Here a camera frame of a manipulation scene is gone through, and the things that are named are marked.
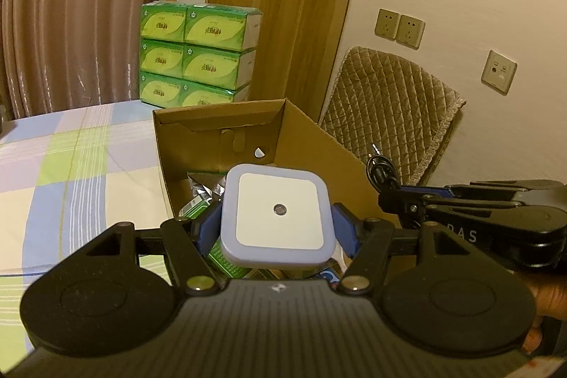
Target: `bed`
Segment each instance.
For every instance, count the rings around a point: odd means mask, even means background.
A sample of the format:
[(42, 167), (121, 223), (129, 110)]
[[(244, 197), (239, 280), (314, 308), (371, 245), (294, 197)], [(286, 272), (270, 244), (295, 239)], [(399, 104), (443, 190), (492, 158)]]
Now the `bed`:
[[(37, 277), (118, 221), (171, 216), (152, 111), (112, 103), (9, 122), (0, 135), (0, 370), (32, 350), (19, 318)], [(144, 267), (163, 275), (163, 259)]]

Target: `open cardboard box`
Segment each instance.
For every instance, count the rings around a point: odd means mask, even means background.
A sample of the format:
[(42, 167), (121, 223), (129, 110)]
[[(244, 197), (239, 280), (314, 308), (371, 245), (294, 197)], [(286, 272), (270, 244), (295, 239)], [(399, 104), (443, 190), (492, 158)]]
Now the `open cardboard box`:
[[(174, 215), (192, 198), (188, 171), (224, 173), (248, 163), (311, 171), (326, 183), (331, 203), (359, 218), (398, 222), (378, 207), (364, 164), (287, 99), (159, 110), (154, 124)], [(255, 157), (257, 148), (263, 158)]]

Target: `green package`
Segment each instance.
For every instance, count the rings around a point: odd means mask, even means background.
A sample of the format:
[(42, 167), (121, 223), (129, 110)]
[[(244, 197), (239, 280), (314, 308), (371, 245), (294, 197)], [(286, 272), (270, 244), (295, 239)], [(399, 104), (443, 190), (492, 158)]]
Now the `green package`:
[(248, 90), (249, 86), (240, 90), (226, 90), (197, 82), (184, 81), (179, 106), (201, 106), (245, 101), (248, 97)]
[(232, 52), (185, 45), (183, 79), (237, 90), (252, 79), (256, 51)]
[(189, 5), (185, 42), (242, 52), (258, 45), (262, 12), (216, 4)]
[(150, 2), (142, 6), (140, 35), (147, 39), (183, 42), (187, 5), (177, 2)]
[[(179, 211), (179, 216), (186, 216), (187, 218), (194, 220), (202, 214), (208, 206), (209, 202), (207, 202), (207, 198), (198, 195)], [(227, 261), (220, 249), (220, 238), (218, 238), (214, 243), (207, 260), (214, 268), (220, 271), (222, 275), (228, 276), (232, 279), (242, 279), (251, 271), (250, 268), (236, 266)]]
[(182, 44), (142, 39), (140, 70), (180, 78), (183, 75), (184, 52)]
[(226, 90), (176, 77), (140, 71), (140, 100), (161, 108), (245, 101), (250, 86)]
[(179, 107), (185, 81), (140, 71), (140, 100), (162, 108)]

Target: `metal screw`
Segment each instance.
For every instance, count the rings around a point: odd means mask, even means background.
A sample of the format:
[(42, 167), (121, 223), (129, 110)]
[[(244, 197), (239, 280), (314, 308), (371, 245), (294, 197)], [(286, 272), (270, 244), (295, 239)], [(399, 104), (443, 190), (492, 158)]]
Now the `metal screw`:
[(364, 276), (347, 276), (342, 279), (341, 284), (348, 290), (356, 292), (367, 289), (370, 286), (370, 281)]
[(287, 213), (287, 208), (283, 204), (276, 204), (274, 205), (274, 212), (276, 215), (285, 215)]
[(209, 276), (193, 276), (187, 281), (187, 287), (197, 292), (208, 290), (214, 287), (214, 280)]

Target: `green tissue pack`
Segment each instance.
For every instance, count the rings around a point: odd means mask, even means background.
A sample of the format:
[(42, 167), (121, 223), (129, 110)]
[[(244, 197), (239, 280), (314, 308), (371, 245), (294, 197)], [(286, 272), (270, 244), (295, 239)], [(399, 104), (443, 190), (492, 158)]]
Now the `green tissue pack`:
[(183, 76), (183, 44), (142, 39), (140, 69), (142, 71), (181, 78)]
[(226, 90), (140, 71), (140, 100), (162, 108), (245, 101), (249, 86)]
[(185, 42), (242, 52), (258, 45), (262, 12), (216, 4), (189, 5)]
[(140, 35), (147, 39), (183, 42), (187, 6), (177, 2), (150, 2), (142, 6)]
[(256, 51), (243, 53), (185, 45), (183, 79), (237, 90), (252, 79)]

